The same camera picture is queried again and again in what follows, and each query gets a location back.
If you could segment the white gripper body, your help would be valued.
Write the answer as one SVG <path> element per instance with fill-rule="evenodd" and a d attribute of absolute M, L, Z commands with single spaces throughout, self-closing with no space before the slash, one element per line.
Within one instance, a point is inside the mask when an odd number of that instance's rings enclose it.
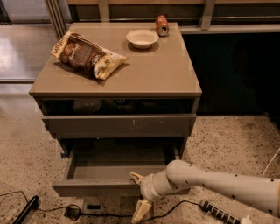
<path fill-rule="evenodd" d="M 140 184 L 142 196 L 151 202 L 161 200 L 164 196 L 159 193 L 159 190 L 164 180 L 165 178 L 161 173 L 145 176 Z"/>

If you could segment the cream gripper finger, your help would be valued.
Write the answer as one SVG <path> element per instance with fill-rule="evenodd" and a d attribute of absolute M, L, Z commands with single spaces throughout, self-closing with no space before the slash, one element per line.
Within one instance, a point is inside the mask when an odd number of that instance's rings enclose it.
<path fill-rule="evenodd" d="M 136 203 L 136 210 L 132 216 L 131 223 L 137 224 L 151 209 L 152 202 L 147 199 L 139 199 Z"/>
<path fill-rule="evenodd" d="M 135 173 L 135 172 L 131 172 L 129 175 L 133 178 L 135 183 L 138 184 L 138 185 L 140 185 L 142 183 L 143 179 L 144 179 L 144 176 L 142 176 L 138 173 Z"/>

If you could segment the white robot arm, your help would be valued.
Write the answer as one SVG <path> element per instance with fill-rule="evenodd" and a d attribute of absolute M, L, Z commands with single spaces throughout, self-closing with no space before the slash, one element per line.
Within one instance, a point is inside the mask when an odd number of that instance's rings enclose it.
<path fill-rule="evenodd" d="M 236 200 L 266 214 L 280 217 L 280 180 L 240 174 L 202 170 L 183 160 L 171 161 L 164 170 L 147 176 L 132 172 L 143 196 L 136 204 L 132 223 L 138 223 L 152 203 L 165 195 L 180 193 L 193 186 Z"/>

